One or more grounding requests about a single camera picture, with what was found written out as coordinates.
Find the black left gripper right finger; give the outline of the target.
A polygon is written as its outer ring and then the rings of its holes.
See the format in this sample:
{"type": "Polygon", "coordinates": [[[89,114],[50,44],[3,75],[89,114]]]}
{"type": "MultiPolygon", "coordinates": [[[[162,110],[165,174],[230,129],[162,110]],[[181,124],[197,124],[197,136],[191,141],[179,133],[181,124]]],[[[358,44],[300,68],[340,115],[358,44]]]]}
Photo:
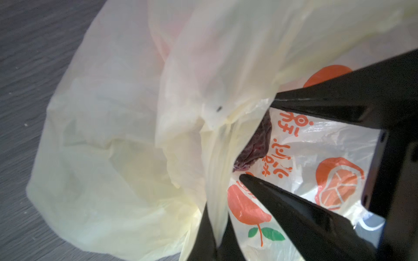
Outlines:
{"type": "Polygon", "coordinates": [[[236,238],[231,219],[228,218],[222,243],[218,247],[219,261],[246,261],[236,238]]]}

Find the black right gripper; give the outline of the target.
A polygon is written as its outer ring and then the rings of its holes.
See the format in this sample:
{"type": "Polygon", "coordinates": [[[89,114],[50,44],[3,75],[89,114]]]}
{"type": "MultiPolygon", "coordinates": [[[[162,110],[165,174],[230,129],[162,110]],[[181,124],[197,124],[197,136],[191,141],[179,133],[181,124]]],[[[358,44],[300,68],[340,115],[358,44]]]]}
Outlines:
{"type": "Polygon", "coordinates": [[[386,220],[377,259],[417,260],[418,51],[280,92],[271,107],[380,129],[362,194],[362,205],[386,220]]]}

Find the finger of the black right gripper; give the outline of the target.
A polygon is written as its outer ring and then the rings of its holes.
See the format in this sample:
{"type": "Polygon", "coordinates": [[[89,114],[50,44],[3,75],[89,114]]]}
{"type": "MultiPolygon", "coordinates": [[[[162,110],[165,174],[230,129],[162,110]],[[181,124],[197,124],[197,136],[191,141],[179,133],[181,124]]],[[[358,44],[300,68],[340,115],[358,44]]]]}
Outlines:
{"type": "Polygon", "coordinates": [[[376,248],[345,217],[262,179],[239,180],[272,214],[306,261],[375,261],[376,248]]]}

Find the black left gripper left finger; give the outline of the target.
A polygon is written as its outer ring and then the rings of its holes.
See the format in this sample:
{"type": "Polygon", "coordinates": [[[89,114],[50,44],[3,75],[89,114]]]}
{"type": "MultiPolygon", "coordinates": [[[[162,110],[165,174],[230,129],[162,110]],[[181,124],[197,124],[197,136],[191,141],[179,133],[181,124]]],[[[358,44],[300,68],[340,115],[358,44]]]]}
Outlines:
{"type": "Polygon", "coordinates": [[[197,237],[187,261],[215,261],[217,247],[209,219],[208,209],[205,206],[197,237]]]}

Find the dark purple fruit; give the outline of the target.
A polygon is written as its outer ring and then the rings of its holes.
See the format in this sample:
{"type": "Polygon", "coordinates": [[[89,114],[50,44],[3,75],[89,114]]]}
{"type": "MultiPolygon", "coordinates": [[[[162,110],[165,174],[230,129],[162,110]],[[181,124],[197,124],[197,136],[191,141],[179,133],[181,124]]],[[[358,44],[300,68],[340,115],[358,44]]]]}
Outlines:
{"type": "Polygon", "coordinates": [[[235,160],[233,172],[247,171],[256,161],[265,157],[270,149],[271,134],[272,123],[270,111],[268,110],[254,135],[235,160]]]}

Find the yellow plastic bag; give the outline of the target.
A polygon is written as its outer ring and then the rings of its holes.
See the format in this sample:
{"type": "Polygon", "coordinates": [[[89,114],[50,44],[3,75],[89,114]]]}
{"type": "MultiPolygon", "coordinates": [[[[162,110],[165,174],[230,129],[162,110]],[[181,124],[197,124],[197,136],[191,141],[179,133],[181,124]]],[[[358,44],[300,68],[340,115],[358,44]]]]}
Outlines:
{"type": "Polygon", "coordinates": [[[83,251],[184,261],[208,209],[247,260],[300,261],[236,158],[270,112],[248,174],[358,224],[378,131],[270,104],[417,45],[417,1],[107,1],[48,105],[27,196],[83,251]]]}

